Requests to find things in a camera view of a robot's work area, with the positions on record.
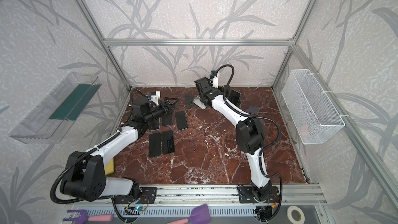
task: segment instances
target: marble surface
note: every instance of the marble surface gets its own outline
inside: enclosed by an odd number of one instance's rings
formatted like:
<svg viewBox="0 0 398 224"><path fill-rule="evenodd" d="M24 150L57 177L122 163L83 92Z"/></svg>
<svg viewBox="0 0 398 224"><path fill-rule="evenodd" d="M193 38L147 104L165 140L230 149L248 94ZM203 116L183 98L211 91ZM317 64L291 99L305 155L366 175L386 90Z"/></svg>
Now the marble surface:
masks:
<svg viewBox="0 0 398 224"><path fill-rule="evenodd" d="M260 108L259 115L274 119L281 125L281 140L264 152L268 174L280 172L283 183L305 183L296 154L290 143L282 117L270 87L235 87L241 93L241 109ZM185 110L189 128L177 131L173 125L147 131L115 157L115 177L139 180L140 184L223 184L250 183L250 168L246 155L236 143L235 127L221 113L208 107L189 109L185 95L198 95L196 87L142 88L143 93L160 91L161 97L179 98L176 112ZM125 111L122 121L129 114ZM276 127L263 121L265 145L277 135ZM173 130L175 152L148 157L148 136L155 132Z"/></svg>

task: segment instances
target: pink foam grip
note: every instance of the pink foam grip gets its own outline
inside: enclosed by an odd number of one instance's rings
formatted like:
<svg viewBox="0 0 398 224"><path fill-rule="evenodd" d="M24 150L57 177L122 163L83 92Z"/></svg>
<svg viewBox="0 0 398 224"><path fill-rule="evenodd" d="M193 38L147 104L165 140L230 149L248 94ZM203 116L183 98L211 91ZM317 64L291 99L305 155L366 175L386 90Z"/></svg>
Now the pink foam grip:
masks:
<svg viewBox="0 0 398 224"><path fill-rule="evenodd" d="M88 221L112 221L112 220L113 220L113 214L104 214L104 215L88 217Z"/></svg>
<svg viewBox="0 0 398 224"><path fill-rule="evenodd" d="M167 224L186 224L188 223L188 218L182 219L182 220L175 220L173 222L169 222Z"/></svg>

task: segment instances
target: white tape roll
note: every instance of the white tape roll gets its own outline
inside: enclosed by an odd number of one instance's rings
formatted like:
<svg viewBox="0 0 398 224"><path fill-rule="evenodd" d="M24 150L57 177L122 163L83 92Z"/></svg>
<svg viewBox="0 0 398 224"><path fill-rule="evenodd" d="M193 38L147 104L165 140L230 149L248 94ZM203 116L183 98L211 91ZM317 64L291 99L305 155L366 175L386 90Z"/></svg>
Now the white tape roll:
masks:
<svg viewBox="0 0 398 224"><path fill-rule="evenodd" d="M300 215L300 218L298 220L295 220L293 218L293 216L292 216L293 211L297 211L298 214ZM304 224L304 221L305 221L304 213L302 212L301 208L299 208L297 206L290 206L287 208L287 218L293 224Z"/></svg>

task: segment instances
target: mesh basket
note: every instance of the mesh basket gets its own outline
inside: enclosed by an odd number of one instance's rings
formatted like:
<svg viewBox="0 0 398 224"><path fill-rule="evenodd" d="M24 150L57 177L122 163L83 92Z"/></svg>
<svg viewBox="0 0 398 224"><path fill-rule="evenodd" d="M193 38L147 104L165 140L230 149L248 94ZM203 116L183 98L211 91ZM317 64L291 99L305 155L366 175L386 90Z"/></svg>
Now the mesh basket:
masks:
<svg viewBox="0 0 398 224"><path fill-rule="evenodd" d="M345 123L308 69L294 69L282 90L303 144L321 144Z"/></svg>

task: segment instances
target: leaf pattern wallpaper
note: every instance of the leaf pattern wallpaper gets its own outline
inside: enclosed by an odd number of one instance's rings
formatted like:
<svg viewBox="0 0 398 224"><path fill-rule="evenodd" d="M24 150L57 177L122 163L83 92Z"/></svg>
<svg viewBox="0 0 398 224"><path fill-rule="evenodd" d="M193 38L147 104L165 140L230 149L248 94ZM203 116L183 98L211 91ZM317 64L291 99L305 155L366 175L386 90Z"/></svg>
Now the leaf pattern wallpaper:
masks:
<svg viewBox="0 0 398 224"><path fill-rule="evenodd" d="M298 44L398 178L398 4L396 0L320 0ZM398 214L345 132L304 146L276 87L311 182L320 183L339 223L398 223Z"/></svg>
<svg viewBox="0 0 398 224"><path fill-rule="evenodd" d="M0 0L0 222L55 223L62 205L49 188L67 156L106 138L127 87L73 0ZM102 84L59 144L8 136L70 72Z"/></svg>
<svg viewBox="0 0 398 224"><path fill-rule="evenodd" d="M250 39L292 38L309 0L85 1L105 38ZM227 63L236 67L231 85L271 86L269 74L278 72L286 51L283 46L112 47L129 82L146 86L193 85Z"/></svg>

